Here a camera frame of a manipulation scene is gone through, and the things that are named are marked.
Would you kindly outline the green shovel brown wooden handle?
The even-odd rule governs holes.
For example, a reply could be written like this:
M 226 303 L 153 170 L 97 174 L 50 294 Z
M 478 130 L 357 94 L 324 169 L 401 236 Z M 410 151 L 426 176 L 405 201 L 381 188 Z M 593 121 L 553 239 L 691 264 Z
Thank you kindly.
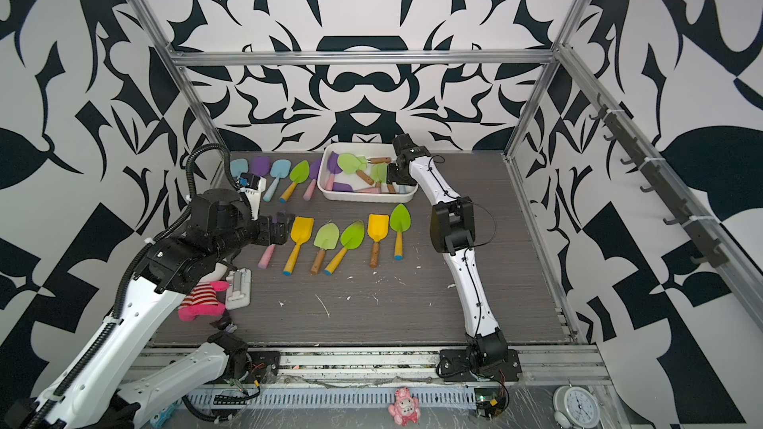
M 371 170 L 371 177 L 375 182 L 375 186 L 382 192 L 388 194 L 397 194 L 395 185 L 389 184 L 389 182 L 387 182 L 387 166 L 389 166 L 387 163 L 375 164 Z

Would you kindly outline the white plastic storage box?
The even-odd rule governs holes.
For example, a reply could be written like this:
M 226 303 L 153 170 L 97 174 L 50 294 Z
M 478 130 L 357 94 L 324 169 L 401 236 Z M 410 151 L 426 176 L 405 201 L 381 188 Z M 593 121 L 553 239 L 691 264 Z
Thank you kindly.
M 419 186 L 411 187 L 395 184 L 395 190 L 397 190 L 397 194 L 388 194 L 382 191 L 379 194 L 354 194 L 327 191 L 326 183 L 329 177 L 327 164 L 329 156 L 332 152 L 336 152 L 338 155 L 343 153 L 351 153 L 359 157 L 368 158 L 369 160 L 372 158 L 389 158 L 391 161 L 393 161 L 393 159 L 395 159 L 395 150 L 393 150 L 393 145 L 391 144 L 338 142 L 329 145 L 323 153 L 322 166 L 318 176 L 318 189 L 323 194 L 323 196 L 330 201 L 405 204 L 410 202 L 415 196 L 415 193 L 419 190 Z M 343 172 L 336 177 L 335 182 L 349 184 L 355 189 L 371 187 L 357 175 L 349 175 Z

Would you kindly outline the green shovel yellow blue-tipped handle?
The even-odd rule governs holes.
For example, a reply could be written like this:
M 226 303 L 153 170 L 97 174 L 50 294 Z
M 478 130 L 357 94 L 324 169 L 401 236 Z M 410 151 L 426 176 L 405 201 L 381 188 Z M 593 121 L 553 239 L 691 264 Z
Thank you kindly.
M 402 260 L 403 235 L 411 228 L 411 214 L 404 204 L 398 204 L 393 209 L 389 225 L 395 232 L 395 260 Z

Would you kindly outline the yellow shovel wooden handle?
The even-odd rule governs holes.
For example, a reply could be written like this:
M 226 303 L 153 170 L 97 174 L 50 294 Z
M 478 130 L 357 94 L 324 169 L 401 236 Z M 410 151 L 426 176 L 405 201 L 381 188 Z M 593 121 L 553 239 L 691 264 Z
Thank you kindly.
M 373 240 L 370 267 L 376 269 L 379 265 L 381 241 L 389 232 L 389 216 L 386 214 L 370 214 L 368 222 L 368 236 Z

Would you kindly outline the purple pointed shovel pink handle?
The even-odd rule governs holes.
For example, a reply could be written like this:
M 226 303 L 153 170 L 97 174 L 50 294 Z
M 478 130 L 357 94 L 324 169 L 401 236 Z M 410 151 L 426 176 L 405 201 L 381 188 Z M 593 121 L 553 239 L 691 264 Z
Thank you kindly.
M 260 260 L 258 262 L 258 268 L 259 269 L 266 269 L 266 268 L 268 268 L 268 266 L 269 266 L 269 264 L 270 264 L 270 262 L 272 260 L 272 256 L 273 256 L 273 254 L 275 252 L 275 249 L 276 249 L 276 245 L 275 244 L 270 244 L 264 250 L 264 253 L 262 254 L 262 256 L 261 256 L 261 258 L 260 258 Z

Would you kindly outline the teal square shovel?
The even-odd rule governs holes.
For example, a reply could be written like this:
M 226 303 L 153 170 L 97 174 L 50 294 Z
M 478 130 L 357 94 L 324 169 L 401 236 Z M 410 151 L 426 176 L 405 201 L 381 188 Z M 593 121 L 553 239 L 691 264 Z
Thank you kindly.
M 230 174 L 234 180 L 238 180 L 242 173 L 247 173 L 250 170 L 250 164 L 246 159 L 234 159 L 230 161 Z

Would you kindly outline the purple square shovel pink handle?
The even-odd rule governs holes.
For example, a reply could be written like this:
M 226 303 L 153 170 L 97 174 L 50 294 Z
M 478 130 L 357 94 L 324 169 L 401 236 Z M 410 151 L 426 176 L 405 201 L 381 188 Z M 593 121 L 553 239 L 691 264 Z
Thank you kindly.
M 270 172 L 271 161 L 268 156 L 256 156 L 250 162 L 250 173 L 260 178 L 266 177 Z

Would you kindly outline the green pointed shovel yellow handle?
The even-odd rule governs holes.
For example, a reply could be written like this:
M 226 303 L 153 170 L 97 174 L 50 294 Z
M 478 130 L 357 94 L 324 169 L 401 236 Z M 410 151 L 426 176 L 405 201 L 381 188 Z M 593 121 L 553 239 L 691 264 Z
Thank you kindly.
M 340 244 L 342 248 L 329 262 L 327 267 L 324 269 L 324 273 L 327 275 L 332 275 L 338 269 L 348 251 L 357 249 L 361 246 L 365 235 L 366 228 L 362 220 L 358 220 L 357 222 L 350 224 L 341 235 Z

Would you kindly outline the blue toy shovel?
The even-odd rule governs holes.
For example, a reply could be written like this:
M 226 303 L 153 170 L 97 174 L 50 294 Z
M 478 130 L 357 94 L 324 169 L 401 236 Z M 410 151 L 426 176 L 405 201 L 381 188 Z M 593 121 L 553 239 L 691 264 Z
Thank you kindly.
M 279 182 L 289 175 L 290 170 L 291 161 L 288 159 L 278 159 L 272 163 L 270 168 L 270 177 L 272 178 L 272 182 L 262 196 L 262 200 L 264 202 L 269 203 L 272 200 Z

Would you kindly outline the yellow toy shovel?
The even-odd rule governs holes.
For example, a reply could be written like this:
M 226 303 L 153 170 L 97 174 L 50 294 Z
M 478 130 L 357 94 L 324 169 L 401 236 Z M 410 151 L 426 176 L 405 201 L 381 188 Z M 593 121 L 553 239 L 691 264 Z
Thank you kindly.
M 313 218 L 304 218 L 304 216 L 297 216 L 295 218 L 290 232 L 291 240 L 294 242 L 294 248 L 282 270 L 285 275 L 291 275 L 293 273 L 302 245 L 308 242 L 312 236 L 313 226 Z

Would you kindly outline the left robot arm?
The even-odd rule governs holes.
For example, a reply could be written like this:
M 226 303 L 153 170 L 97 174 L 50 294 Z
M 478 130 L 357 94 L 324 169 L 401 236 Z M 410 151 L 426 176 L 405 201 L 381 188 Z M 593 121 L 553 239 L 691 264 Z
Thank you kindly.
M 254 244 L 282 245 L 286 226 L 258 213 L 260 192 L 213 189 L 192 195 L 170 228 L 149 238 L 119 282 L 111 312 L 60 377 L 36 398 L 16 401 L 10 428 L 138 428 L 194 388 L 248 373 L 248 346 L 224 331 L 188 357 L 122 381 L 158 327 L 217 265 Z

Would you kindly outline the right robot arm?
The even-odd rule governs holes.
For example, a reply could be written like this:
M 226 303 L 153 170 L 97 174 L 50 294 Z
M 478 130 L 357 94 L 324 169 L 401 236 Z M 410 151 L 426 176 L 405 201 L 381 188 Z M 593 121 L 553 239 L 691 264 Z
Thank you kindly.
M 395 161 L 387 180 L 417 186 L 431 203 L 430 240 L 448 266 L 462 308 L 467 357 L 473 369 L 496 365 L 508 357 L 508 345 L 492 312 L 476 261 L 474 203 L 459 195 L 437 169 L 435 158 L 406 134 L 393 139 Z

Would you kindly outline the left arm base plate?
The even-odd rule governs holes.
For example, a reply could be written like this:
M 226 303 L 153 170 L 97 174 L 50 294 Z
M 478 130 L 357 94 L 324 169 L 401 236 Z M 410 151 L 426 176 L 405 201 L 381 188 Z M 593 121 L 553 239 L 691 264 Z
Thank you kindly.
M 281 353 L 278 351 L 239 352 L 232 357 L 230 371 L 241 383 L 267 383 L 278 376 Z

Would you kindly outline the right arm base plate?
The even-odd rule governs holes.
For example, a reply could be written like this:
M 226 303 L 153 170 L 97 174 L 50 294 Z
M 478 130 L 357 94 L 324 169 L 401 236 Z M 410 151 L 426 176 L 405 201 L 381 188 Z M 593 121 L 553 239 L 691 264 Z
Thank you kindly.
M 522 366 L 518 353 L 508 350 L 504 359 L 494 363 L 479 363 L 477 356 L 468 349 L 441 350 L 435 366 L 436 375 L 447 383 L 468 383 L 469 381 L 504 381 L 516 383 L 520 380 Z

